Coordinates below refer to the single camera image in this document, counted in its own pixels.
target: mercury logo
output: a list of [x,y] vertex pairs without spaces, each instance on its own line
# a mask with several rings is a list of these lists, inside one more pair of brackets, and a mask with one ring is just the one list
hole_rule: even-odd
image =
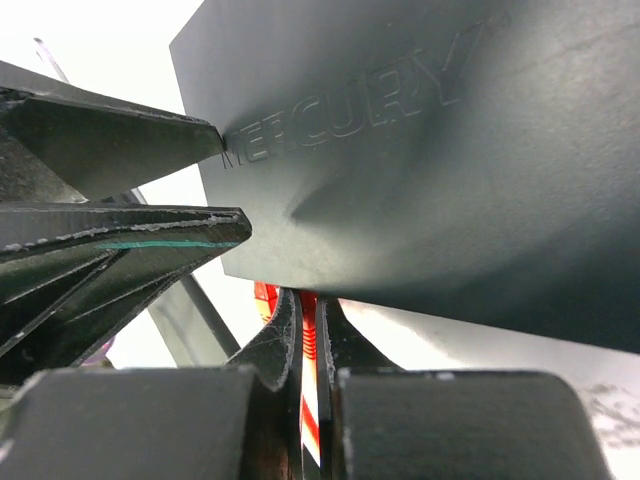
[[443,62],[418,49],[340,88],[300,100],[226,136],[230,157],[226,169],[251,165],[299,148],[316,147],[410,118],[433,105],[447,106],[460,97],[456,87],[464,74],[484,24],[456,34]]

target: red and white stripe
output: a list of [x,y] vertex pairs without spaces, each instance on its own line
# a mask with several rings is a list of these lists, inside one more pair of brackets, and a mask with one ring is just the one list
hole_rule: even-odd
[[[277,287],[255,284],[256,306],[265,323],[271,321],[277,304]],[[316,303],[313,293],[301,292],[303,315],[302,394],[300,396],[301,447],[320,466],[320,427],[318,422],[318,368],[316,364]]]

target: red stripe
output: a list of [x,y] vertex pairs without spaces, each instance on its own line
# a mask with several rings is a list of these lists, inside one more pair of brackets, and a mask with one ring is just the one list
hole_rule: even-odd
[[311,414],[311,410],[309,410],[309,405],[307,405],[307,401],[302,399],[302,423],[304,423],[309,431],[311,432],[311,437],[316,444],[316,448],[319,448],[320,445],[320,429],[316,424],[316,421]]

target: gray surface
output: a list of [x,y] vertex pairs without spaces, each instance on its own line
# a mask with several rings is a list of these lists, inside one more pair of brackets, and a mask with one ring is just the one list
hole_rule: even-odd
[[176,283],[148,307],[178,367],[216,366],[228,356],[182,283]]
[[172,54],[233,151],[201,165],[208,202],[254,225],[225,271],[640,351],[639,20],[635,0],[206,1]]

